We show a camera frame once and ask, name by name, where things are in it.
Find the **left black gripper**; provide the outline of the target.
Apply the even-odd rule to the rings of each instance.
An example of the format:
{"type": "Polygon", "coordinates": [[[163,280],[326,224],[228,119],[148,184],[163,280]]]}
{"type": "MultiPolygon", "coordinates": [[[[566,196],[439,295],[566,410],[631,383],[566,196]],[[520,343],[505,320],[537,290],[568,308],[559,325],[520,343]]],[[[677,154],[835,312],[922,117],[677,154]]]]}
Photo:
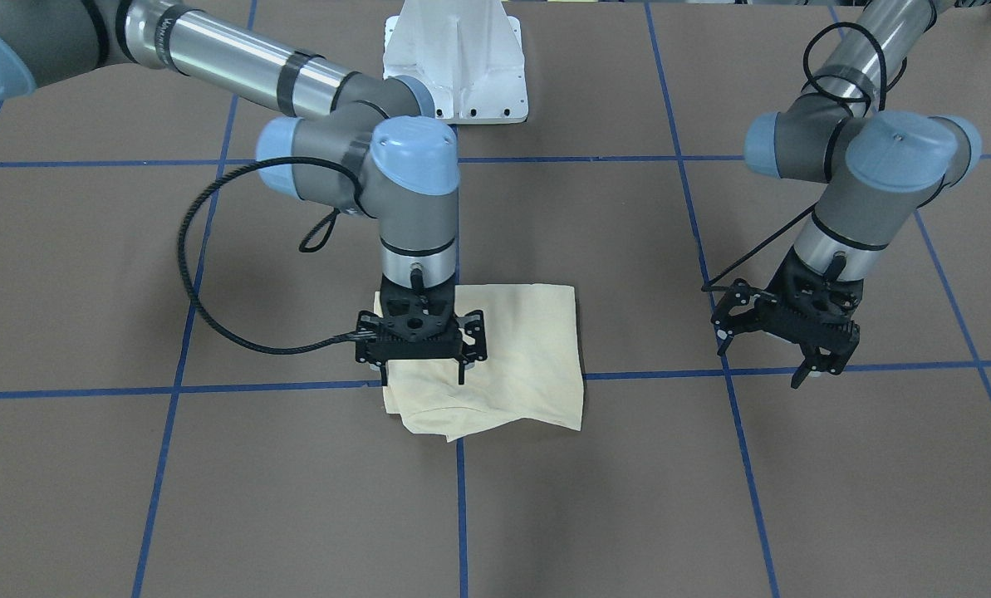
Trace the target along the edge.
{"type": "MultiPolygon", "coordinates": [[[[847,263],[844,251],[836,251],[831,254],[824,272],[818,273],[795,250],[788,250],[776,272],[776,296],[784,306],[802,314],[807,321],[831,326],[851,322],[863,299],[864,282],[840,279],[847,263]]],[[[810,375],[822,372],[839,375],[855,353],[857,341],[845,341],[824,349],[814,345],[798,347],[802,352],[802,363],[790,382],[795,390],[810,375]]]]}

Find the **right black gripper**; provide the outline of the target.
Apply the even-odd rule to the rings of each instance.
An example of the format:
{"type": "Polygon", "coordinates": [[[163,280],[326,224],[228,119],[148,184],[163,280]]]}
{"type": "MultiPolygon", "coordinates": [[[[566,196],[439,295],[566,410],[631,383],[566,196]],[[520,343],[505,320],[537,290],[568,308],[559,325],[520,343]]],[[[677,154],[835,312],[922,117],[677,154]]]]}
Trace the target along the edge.
{"type": "MultiPolygon", "coordinates": [[[[392,329],[446,329],[454,316],[453,281],[445,281],[437,287],[423,288],[416,292],[392,281],[381,281],[379,306],[382,321],[392,329]]],[[[469,360],[458,360],[457,384],[464,385],[469,360]]],[[[377,363],[382,387],[390,383],[390,367],[387,360],[377,363]]]]}

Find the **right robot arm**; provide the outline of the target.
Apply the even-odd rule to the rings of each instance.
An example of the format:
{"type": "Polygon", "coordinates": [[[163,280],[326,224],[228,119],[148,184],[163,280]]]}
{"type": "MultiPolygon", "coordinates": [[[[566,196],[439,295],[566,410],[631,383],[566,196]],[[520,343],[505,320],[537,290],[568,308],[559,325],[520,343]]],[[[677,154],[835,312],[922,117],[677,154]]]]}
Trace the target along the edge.
{"type": "Polygon", "coordinates": [[[480,310],[456,313],[459,152],[427,88],[410,76],[378,80],[179,1],[0,1],[0,101],[106,66],[137,64],[207,82],[275,110],[256,158],[214,180],[177,235],[189,302],[220,336],[264,355],[340,343],[389,383],[397,360],[453,360],[458,378],[488,358],[480,310]],[[187,261],[193,219],[224,185],[260,173],[269,189],[331,211],[299,243],[325,247],[343,214],[379,224],[378,311],[354,330],[279,348],[237,336],[200,301],[187,261]]]}

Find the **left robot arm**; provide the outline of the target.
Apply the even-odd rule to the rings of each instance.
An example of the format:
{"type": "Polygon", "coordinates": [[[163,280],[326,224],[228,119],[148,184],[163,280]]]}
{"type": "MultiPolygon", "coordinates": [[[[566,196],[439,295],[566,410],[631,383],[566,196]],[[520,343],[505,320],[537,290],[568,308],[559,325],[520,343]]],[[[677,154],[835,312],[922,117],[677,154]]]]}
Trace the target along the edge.
{"type": "Polygon", "coordinates": [[[797,389],[840,374],[860,340],[864,281],[905,221],[976,167],[981,136],[966,119],[891,110],[910,49],[949,1],[871,1],[784,112],[759,116],[744,141],[754,173],[824,185],[802,230],[731,336],[764,331],[798,345],[797,389]]]}

